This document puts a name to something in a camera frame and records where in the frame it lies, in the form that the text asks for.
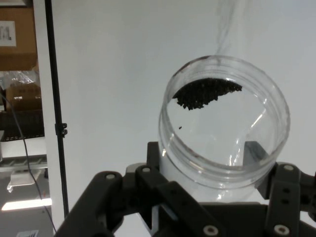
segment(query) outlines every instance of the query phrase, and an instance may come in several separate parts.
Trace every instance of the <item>floor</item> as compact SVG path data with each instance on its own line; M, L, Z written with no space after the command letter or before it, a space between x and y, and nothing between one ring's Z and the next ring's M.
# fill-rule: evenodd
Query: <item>floor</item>
M0 208L8 201L38 199L39 195L35 185L15 187L11 193L6 189L10 181L10 173L0 173ZM48 179L44 178L43 172L38 178L38 184L44 198L49 197ZM52 237L53 231L50 220L45 210L40 208L0 211L0 236L22 237L20 232L36 231L34 237Z

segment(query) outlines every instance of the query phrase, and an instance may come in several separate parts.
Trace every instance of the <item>white panel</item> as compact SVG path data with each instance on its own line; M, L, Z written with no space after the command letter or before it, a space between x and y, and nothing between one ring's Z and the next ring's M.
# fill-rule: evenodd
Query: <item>white panel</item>
M50 197L52 199L52 216L54 224L57 228L64 220L64 208L61 192L57 136L55 133L55 113L44 3L45 2L42 0L34 0L34 17L40 67L39 76L43 104L43 119L45 134L47 134L47 136L45 136L45 142L47 151L47 164L49 166L49 190Z

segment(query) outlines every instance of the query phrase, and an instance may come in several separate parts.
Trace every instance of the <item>black granules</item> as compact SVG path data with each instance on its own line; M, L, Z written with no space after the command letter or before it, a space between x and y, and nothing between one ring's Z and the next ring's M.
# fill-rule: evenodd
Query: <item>black granules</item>
M242 86L235 82L224 79L206 78L195 80L181 87L173 96L178 99L178 104L184 109L201 109L203 105L217 100L218 96L225 95L228 92L241 91Z

